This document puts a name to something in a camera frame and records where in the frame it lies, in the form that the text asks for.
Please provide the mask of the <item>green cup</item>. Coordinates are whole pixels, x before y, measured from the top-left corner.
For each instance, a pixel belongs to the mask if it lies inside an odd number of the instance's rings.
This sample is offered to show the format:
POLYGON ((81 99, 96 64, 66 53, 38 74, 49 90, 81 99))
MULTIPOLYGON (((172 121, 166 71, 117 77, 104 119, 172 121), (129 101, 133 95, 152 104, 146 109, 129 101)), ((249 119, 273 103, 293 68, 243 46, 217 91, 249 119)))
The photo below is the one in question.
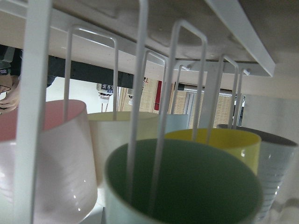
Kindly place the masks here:
POLYGON ((127 202, 127 145, 105 165, 108 224, 250 224, 263 193, 256 175, 234 156, 199 143, 166 139, 157 197, 148 213, 157 141, 139 140, 132 201, 127 202))

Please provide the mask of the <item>light blue cup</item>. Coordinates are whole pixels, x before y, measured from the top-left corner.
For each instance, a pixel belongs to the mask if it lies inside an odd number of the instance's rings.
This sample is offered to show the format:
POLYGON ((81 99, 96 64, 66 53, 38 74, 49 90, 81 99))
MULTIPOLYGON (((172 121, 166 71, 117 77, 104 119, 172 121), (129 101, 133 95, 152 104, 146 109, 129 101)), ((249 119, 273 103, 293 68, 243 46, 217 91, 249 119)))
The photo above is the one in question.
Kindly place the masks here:
POLYGON ((187 114, 167 114, 165 133, 187 129, 188 127, 187 121, 188 121, 187 114))

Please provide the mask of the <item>cream white cup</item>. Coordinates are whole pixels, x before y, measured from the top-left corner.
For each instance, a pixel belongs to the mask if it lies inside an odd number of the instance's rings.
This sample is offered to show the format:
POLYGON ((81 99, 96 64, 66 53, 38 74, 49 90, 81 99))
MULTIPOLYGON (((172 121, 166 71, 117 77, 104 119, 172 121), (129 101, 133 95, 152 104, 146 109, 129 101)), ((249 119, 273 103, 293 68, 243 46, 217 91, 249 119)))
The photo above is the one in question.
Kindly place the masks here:
MULTIPOLYGON (((88 114, 93 155, 98 188, 103 187, 105 162, 116 148, 129 142, 130 112, 117 112, 113 120, 112 112, 88 114)), ((137 122, 137 140, 157 137, 158 114, 140 112, 137 122)))

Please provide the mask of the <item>yellow cup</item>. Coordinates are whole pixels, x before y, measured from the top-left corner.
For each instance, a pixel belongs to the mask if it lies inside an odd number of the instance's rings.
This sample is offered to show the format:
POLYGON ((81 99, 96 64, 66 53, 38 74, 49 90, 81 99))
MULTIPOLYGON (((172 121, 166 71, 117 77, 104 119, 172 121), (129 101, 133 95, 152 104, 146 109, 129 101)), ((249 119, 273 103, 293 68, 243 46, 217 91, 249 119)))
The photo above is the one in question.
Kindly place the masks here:
MULTIPOLYGON (((196 142, 206 143, 207 131, 206 128, 198 129, 196 142)), ((192 129, 179 130, 165 134, 165 138, 192 140, 192 133, 192 129)), ((259 135, 236 129, 213 128, 208 145, 235 156, 257 175, 261 146, 259 135)))

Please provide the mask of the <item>pink cup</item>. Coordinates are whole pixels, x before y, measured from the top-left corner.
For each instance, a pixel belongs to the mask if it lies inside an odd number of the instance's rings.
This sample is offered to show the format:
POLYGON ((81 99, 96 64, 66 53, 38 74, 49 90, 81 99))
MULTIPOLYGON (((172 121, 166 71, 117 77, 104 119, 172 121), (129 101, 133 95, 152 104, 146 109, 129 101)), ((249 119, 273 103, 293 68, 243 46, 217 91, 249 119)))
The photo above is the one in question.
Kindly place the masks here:
MULTIPOLYGON (((79 224, 97 200, 97 181, 86 105, 63 100, 45 104, 37 161, 34 224, 79 224)), ((0 223, 13 224, 17 113, 0 116, 0 223)))

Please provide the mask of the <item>grey cup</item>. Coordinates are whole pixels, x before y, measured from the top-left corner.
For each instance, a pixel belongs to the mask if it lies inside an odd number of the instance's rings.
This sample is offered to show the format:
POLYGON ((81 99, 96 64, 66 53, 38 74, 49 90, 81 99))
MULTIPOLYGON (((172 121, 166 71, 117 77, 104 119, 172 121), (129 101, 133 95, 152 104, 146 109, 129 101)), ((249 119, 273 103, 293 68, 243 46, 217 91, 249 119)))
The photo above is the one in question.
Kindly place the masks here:
POLYGON ((261 137, 257 176, 263 188, 263 204, 255 222, 261 222, 269 212, 284 181, 298 144, 287 138, 260 130, 237 126, 236 129, 261 137))

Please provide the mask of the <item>white cup rack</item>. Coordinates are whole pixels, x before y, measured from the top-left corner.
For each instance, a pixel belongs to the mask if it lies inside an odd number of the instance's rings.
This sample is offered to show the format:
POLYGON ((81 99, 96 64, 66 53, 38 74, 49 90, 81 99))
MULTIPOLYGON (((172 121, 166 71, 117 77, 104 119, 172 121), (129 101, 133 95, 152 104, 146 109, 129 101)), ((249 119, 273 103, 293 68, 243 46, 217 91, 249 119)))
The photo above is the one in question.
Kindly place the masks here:
MULTIPOLYGON (((206 4, 256 62, 269 75, 273 75, 275 63, 241 4, 236 0, 208 0, 206 4)), ((55 10, 50 0, 3 0, 0 3, 1 11, 6 13, 17 8, 25 11, 26 24, 16 132, 12 222, 31 224, 34 221, 38 148, 45 115, 50 27, 55 10)))

